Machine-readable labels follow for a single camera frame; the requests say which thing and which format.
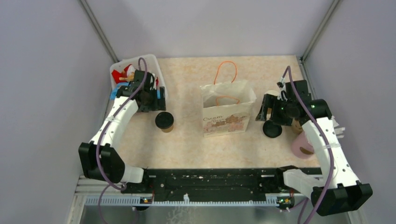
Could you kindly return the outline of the black cup lid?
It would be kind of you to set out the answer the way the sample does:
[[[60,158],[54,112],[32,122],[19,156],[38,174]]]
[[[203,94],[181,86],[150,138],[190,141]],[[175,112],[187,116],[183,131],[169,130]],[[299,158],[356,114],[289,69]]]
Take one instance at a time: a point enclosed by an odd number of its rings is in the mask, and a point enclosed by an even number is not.
[[[174,117],[169,112],[160,112],[155,118],[155,124],[160,129],[166,128],[174,124]]]

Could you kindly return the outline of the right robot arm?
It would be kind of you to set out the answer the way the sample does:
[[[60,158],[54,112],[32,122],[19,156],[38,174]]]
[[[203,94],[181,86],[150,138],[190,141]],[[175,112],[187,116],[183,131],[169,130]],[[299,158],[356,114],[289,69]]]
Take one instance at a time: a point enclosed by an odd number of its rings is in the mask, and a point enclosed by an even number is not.
[[[373,194],[370,184],[362,183],[347,161],[334,129],[332,113],[323,99],[312,99],[304,80],[278,83],[278,95],[265,94],[256,117],[263,121],[263,132],[278,137],[283,126],[294,120],[312,146],[323,175],[318,180],[295,166],[277,169],[274,187],[279,192],[293,188],[306,196],[320,216],[358,210]]]

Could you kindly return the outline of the black lid stack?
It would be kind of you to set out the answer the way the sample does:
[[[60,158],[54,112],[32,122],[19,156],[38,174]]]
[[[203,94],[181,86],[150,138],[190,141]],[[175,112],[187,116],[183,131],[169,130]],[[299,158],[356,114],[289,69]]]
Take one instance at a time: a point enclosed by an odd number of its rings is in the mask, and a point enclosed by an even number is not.
[[[271,120],[267,120],[264,122],[262,130],[263,133],[269,138],[277,138],[283,132],[282,127],[280,125],[275,124]]]

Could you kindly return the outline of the brown paper cup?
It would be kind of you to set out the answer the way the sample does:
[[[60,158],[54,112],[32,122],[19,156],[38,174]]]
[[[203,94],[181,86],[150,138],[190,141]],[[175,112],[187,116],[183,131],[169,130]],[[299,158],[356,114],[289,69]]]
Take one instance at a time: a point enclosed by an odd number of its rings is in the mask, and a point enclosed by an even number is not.
[[[170,125],[170,126],[167,126],[166,128],[162,128],[161,130],[164,133],[169,133],[169,132],[171,132],[173,130],[173,128],[174,128],[174,125]]]

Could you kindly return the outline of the paper takeout bag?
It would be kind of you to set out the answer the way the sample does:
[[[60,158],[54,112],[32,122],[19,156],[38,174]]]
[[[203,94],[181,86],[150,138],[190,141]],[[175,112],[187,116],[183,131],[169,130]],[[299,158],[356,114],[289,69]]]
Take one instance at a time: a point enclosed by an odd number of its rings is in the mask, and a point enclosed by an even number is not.
[[[231,63],[235,68],[230,82],[217,83],[221,66]],[[223,61],[212,84],[200,87],[204,137],[245,132],[250,121],[256,94],[248,80],[237,81],[238,68],[233,61]]]

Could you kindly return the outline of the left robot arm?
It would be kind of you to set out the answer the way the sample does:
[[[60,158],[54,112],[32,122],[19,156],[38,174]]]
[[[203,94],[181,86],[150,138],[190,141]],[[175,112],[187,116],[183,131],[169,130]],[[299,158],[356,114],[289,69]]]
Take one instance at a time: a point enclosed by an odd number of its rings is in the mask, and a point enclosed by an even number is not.
[[[127,165],[117,153],[127,124],[138,112],[164,111],[166,87],[162,74],[137,70],[134,79],[116,88],[113,107],[98,132],[78,148],[84,176],[113,184],[132,183],[139,193],[149,189],[144,169]]]

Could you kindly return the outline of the stack of paper cups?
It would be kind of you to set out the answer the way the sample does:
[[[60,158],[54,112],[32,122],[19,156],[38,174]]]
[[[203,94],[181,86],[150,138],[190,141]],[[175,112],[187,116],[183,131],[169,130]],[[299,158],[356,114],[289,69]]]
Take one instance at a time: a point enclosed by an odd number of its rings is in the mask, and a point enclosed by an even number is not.
[[[275,91],[275,90],[269,90],[269,91],[267,91],[267,92],[265,92],[265,94],[269,94],[269,95],[272,95],[272,96],[279,96],[279,92],[278,91]]]

